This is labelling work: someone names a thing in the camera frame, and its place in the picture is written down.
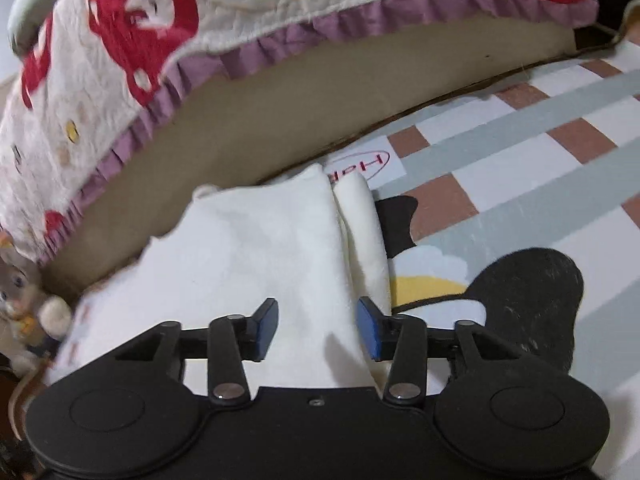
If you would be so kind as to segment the grey bunny plush toy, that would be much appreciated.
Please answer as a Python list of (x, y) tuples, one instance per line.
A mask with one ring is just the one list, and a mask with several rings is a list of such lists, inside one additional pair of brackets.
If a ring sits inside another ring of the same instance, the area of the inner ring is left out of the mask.
[(20, 347), (10, 356), (19, 378), (56, 355), (73, 322), (72, 308), (42, 288), (38, 264), (17, 250), (6, 231), (1, 231), (1, 318)]

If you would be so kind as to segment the white quilt with red bears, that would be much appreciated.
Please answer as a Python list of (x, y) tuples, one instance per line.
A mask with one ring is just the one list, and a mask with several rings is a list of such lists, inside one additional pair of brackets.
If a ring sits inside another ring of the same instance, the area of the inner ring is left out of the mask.
[(325, 41), (494, 18), (591, 25), (597, 0), (14, 0), (21, 73), (1, 119), (1, 226), (51, 258), (186, 96)]

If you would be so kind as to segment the checkered floor rug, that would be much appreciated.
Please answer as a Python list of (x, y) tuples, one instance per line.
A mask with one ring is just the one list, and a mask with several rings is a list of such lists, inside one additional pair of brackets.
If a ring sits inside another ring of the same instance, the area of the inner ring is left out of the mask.
[(13, 411), (39, 478), (638, 477), (635, 41), (427, 107), (314, 165), (370, 188), (379, 309), (426, 324), (425, 398), (386, 403), (383, 362), (380, 386), (261, 386), (215, 405), (209, 324), (164, 321), (56, 382), (58, 356), (29, 379)]

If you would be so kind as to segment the beige bed base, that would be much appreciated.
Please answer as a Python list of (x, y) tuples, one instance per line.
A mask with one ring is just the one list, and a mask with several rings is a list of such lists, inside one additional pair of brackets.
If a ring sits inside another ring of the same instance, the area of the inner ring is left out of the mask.
[(240, 78), (213, 56), (188, 58), (74, 201), (44, 282), (79, 295), (169, 231), (201, 184), (258, 183), (416, 107), (574, 50), (561, 25), (477, 14), (324, 42)]

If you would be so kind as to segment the cream fleece zip jacket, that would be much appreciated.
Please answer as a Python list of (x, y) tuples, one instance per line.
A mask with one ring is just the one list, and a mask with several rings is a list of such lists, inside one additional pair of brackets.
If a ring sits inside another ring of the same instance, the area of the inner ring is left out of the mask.
[(390, 310), (380, 222), (361, 174), (331, 182), (314, 165), (256, 188), (203, 186), (175, 229), (81, 298), (46, 379), (160, 322), (203, 328), (273, 298), (277, 333), (266, 358), (246, 364), (250, 388), (380, 386), (386, 368), (367, 357), (356, 326), (362, 296)]

